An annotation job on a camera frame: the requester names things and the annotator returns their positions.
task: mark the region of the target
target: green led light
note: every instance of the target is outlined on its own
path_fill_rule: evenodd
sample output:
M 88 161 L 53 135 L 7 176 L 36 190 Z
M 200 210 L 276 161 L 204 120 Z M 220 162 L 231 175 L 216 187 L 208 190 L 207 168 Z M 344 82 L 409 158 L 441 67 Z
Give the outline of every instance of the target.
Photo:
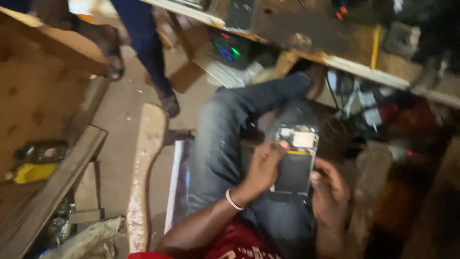
M 240 55 L 240 53 L 238 51 L 236 51 L 236 49 L 231 48 L 231 50 L 233 50 L 233 53 L 235 53 L 236 55 L 238 55 L 238 56 Z

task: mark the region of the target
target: wooden table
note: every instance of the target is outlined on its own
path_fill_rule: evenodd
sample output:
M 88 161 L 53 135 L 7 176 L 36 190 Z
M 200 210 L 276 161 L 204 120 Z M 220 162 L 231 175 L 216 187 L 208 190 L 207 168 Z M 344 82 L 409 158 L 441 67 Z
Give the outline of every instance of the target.
M 422 70 L 418 64 L 376 48 L 385 38 L 384 28 L 376 29 L 375 25 L 343 24 L 340 21 L 326 19 L 325 16 L 328 14 L 321 12 L 320 8 L 326 3 L 325 0 L 306 1 L 306 8 L 302 8 L 298 0 L 261 1 L 255 6 L 257 18 L 254 24 L 245 31 L 225 26 L 230 0 L 212 0 L 205 12 L 169 0 L 144 1 L 170 13 L 174 29 L 189 57 L 193 54 L 175 14 L 244 36 L 252 41 L 283 48 L 271 78 L 284 76 L 300 58 L 323 63 L 328 67 L 398 89 L 408 87 Z M 460 77 L 446 74 L 435 90 L 427 87 L 430 84 L 431 80 L 425 80 L 414 88 L 413 92 L 429 100 L 460 108 L 460 88 L 457 87 L 460 85 Z

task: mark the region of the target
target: hand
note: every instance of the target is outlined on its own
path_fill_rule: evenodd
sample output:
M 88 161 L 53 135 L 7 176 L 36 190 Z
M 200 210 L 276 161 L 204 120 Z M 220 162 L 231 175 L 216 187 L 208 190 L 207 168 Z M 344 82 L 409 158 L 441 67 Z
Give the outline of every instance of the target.
M 313 214 L 319 227 L 344 231 L 350 199 L 348 184 L 331 163 L 321 158 L 315 159 L 315 171 L 310 174 L 310 182 L 314 189 Z
M 30 15 L 39 18 L 45 24 L 64 30 L 72 29 L 72 13 L 68 0 L 34 0 Z
M 278 163 L 286 154 L 289 144 L 281 141 L 279 144 L 265 142 L 257 146 L 249 166 L 249 171 L 242 186 L 249 187 L 255 193 L 261 194 L 275 184 L 278 177 Z

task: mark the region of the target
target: electronics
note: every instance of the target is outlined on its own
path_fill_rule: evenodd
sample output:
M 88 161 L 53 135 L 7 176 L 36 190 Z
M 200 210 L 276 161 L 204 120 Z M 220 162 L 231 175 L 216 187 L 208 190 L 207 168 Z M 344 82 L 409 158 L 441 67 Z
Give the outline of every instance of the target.
M 220 63 L 239 70 L 252 63 L 252 41 L 216 28 L 209 28 L 209 38 L 214 45 L 215 58 Z
M 283 140 L 289 143 L 289 151 L 278 164 L 278 178 L 270 191 L 309 196 L 310 172 L 318 150 L 318 128 L 305 124 L 281 124 L 275 141 Z

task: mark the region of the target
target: wire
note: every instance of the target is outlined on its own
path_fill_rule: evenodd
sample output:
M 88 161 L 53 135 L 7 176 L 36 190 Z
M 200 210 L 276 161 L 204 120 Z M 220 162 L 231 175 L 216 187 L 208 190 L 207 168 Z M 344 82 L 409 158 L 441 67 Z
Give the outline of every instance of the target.
M 337 103 L 337 99 L 335 98 L 334 91 L 332 90 L 331 84 L 329 83 L 329 77 L 327 75 L 326 75 L 326 84 L 328 84 L 328 88 L 329 88 L 329 91 L 331 92 L 332 99 L 334 100 L 335 107 L 337 108 L 337 110 L 340 110 L 339 104 Z

